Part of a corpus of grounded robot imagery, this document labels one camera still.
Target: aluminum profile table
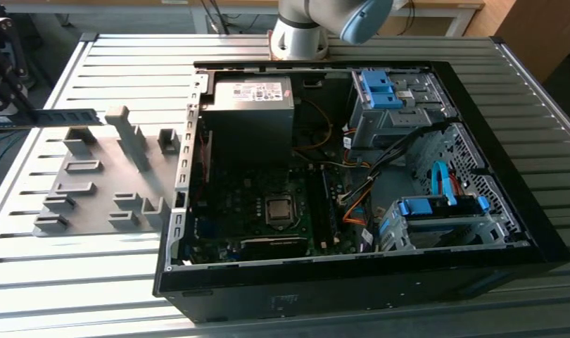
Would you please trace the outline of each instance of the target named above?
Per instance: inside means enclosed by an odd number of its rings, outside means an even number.
[[[103,115],[125,104],[144,128],[183,123],[192,62],[267,55],[258,35],[100,35],[77,45],[47,108]],[[485,38],[380,38],[359,47],[331,40],[331,58],[453,64],[570,247],[570,120],[506,45]],[[461,303],[196,327],[151,295],[158,234],[31,236],[65,132],[32,130],[0,189],[0,337],[570,337],[570,264]]]

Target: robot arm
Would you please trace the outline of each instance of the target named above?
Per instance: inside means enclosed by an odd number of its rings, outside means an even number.
[[[324,29],[351,44],[364,43],[378,32],[392,4],[394,0],[280,0],[271,36],[274,56],[282,60],[324,58]]]

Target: black cable on floor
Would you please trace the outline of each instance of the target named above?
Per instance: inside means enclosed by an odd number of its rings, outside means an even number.
[[[255,25],[255,22],[258,21],[258,19],[259,19],[259,14],[258,14],[258,15],[255,15],[254,22],[251,23],[251,25],[250,25],[244,30],[242,30],[242,31],[240,31],[240,34],[243,34],[243,33],[244,33],[244,32],[247,32],[250,29],[252,29],[252,28],[254,28],[254,25]]]
[[[403,29],[402,33],[398,34],[398,36],[407,33],[410,28],[414,26],[415,19],[416,19],[416,4],[414,3],[414,0],[410,0],[410,14],[407,15],[406,28]]]

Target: metal frame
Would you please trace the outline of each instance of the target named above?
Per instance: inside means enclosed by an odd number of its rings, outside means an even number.
[[[539,94],[541,86],[525,81],[525,69],[506,56],[503,45],[486,38],[380,37],[355,47],[332,39],[331,47],[338,60],[451,62],[570,248],[570,131],[559,122],[567,118]],[[174,113],[186,109],[183,83],[192,61],[268,59],[267,40],[258,35],[100,35],[77,48],[48,108],[85,105],[103,111],[120,101],[137,107],[132,123],[149,123],[149,116],[155,123],[183,122]],[[140,99],[143,90],[152,97]],[[51,187],[55,176],[31,174],[52,173],[61,165],[63,158],[39,156],[65,154],[61,142],[47,142],[61,139],[65,131],[33,131],[1,186],[0,337],[180,337],[250,331],[270,336],[283,330],[314,337],[570,336],[570,264],[462,303],[196,326],[151,295],[156,234],[37,239],[25,235],[36,215],[8,215],[41,206],[45,195],[20,192]]]

